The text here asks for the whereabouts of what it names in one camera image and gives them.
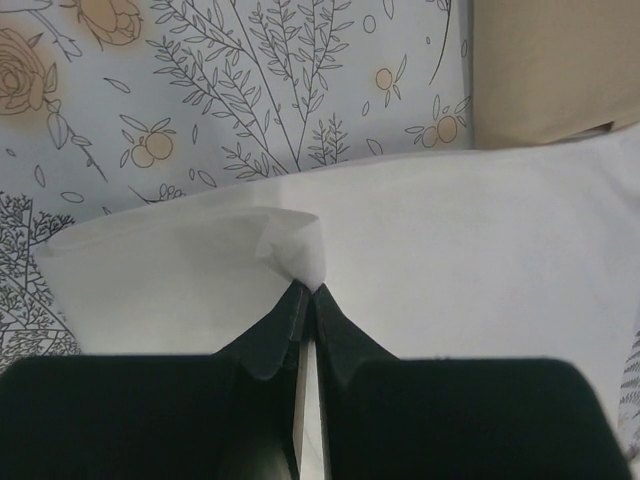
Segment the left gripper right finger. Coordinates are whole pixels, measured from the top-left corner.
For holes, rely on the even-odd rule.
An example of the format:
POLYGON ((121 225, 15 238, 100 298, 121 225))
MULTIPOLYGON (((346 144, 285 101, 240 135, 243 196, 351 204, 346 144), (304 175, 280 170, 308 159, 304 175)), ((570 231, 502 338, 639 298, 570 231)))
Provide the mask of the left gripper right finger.
POLYGON ((627 479, 579 371, 544 358, 402 360, 312 297, 331 479, 627 479))

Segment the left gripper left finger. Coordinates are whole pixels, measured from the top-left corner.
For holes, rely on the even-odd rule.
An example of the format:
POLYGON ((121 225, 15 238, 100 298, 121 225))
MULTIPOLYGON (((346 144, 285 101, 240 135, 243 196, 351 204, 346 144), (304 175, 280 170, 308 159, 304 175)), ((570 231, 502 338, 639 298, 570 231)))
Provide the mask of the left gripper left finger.
POLYGON ((311 295, 208 355, 31 357, 1 376, 5 479, 296 479, 311 295))

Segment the white printed t-shirt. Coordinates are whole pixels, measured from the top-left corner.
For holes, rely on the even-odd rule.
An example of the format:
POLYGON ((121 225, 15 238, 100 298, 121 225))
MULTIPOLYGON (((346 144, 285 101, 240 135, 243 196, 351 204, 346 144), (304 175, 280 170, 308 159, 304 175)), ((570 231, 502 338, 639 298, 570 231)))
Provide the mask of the white printed t-shirt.
POLYGON ((569 363, 630 468, 614 422, 639 309, 637 128, 235 185, 67 228, 36 260, 78 356, 213 354, 291 284, 305 286, 296 479, 331 479, 312 305, 321 288, 402 360, 569 363))

